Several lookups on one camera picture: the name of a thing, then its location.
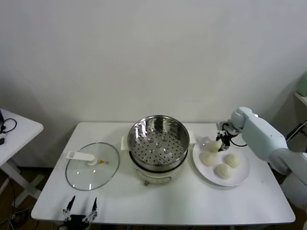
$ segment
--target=glass lid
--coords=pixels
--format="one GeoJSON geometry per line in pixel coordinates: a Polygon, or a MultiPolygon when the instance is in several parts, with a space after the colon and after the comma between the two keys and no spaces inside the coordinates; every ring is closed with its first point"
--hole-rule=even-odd
{"type": "Polygon", "coordinates": [[[84,146],[81,153],[93,154],[97,163],[70,160],[66,167],[67,182],[75,189],[89,191],[97,189],[112,179],[119,167],[119,153],[108,143],[98,142],[84,146]]]}

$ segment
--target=white side table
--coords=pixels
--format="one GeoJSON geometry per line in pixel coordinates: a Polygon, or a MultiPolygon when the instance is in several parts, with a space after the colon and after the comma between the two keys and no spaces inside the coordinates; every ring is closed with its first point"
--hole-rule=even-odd
{"type": "MultiPolygon", "coordinates": [[[[1,112],[4,119],[13,118],[17,121],[16,128],[6,135],[5,143],[0,145],[0,168],[24,188],[24,191],[15,200],[15,207],[18,207],[28,195],[38,199],[41,191],[35,187],[43,180],[44,176],[38,175],[31,183],[29,183],[19,174],[19,169],[12,162],[8,162],[8,160],[23,146],[36,137],[44,127],[38,122],[13,114],[9,111],[1,109],[1,112]]],[[[8,130],[11,129],[10,124],[12,123],[7,122],[7,124],[5,124],[8,130]]],[[[9,179],[6,179],[2,184],[0,194],[8,182],[9,179]]]]}

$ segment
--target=table leg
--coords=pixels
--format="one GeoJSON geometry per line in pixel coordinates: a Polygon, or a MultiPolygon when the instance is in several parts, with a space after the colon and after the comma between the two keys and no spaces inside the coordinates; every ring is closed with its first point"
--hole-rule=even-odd
{"type": "MultiPolygon", "coordinates": [[[[8,161],[8,164],[12,166],[18,173],[20,173],[20,170],[11,162],[8,161]]],[[[6,186],[9,184],[10,180],[6,178],[6,180],[3,182],[3,184],[0,187],[0,195],[3,193],[6,186]]]]}
{"type": "Polygon", "coordinates": [[[35,188],[36,185],[38,185],[44,178],[43,175],[37,176],[32,183],[27,182],[11,165],[8,163],[4,163],[1,166],[1,169],[10,176],[15,182],[17,182],[21,187],[23,187],[25,190],[16,198],[15,200],[15,207],[18,207],[24,199],[30,195],[34,197],[35,199],[38,199],[40,195],[40,190],[35,188]]]}

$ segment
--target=stainless steel steamer basket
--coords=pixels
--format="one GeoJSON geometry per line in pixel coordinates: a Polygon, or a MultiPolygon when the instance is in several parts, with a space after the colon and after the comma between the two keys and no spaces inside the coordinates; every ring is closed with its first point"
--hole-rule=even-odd
{"type": "Polygon", "coordinates": [[[128,134],[133,162],[151,173],[165,173],[185,160],[189,134],[182,123],[168,116],[154,115],[137,122],[128,134]]]}

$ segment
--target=white plate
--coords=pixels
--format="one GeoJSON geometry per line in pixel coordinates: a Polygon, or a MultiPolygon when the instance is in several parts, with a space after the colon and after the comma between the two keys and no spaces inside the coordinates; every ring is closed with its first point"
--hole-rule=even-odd
{"type": "Polygon", "coordinates": [[[192,157],[198,171],[209,181],[222,186],[237,186],[247,179],[249,175],[250,164],[248,158],[239,149],[239,147],[230,146],[227,151],[216,153],[217,164],[214,166],[206,166],[200,160],[200,155],[206,151],[206,147],[207,146],[202,146],[199,142],[196,143],[193,148],[192,157]],[[237,168],[232,168],[232,177],[230,177],[229,179],[222,179],[214,173],[214,169],[217,165],[224,163],[224,157],[229,153],[237,155],[240,158],[241,163],[237,168]]]}

